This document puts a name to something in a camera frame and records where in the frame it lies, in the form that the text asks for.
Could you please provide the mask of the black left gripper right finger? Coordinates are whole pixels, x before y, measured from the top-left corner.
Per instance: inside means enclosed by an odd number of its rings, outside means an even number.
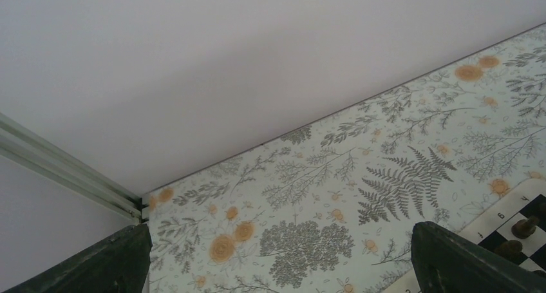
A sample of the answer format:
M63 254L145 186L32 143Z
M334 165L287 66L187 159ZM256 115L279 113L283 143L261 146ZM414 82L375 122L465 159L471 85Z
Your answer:
M411 262L421 292L545 292L545 274L430 221L413 227Z

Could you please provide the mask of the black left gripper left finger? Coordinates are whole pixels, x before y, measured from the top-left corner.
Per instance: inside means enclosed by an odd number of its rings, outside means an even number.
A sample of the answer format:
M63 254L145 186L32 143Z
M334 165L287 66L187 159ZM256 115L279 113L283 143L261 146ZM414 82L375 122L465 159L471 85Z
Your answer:
M141 292L151 248L148 225L128 225L7 292Z

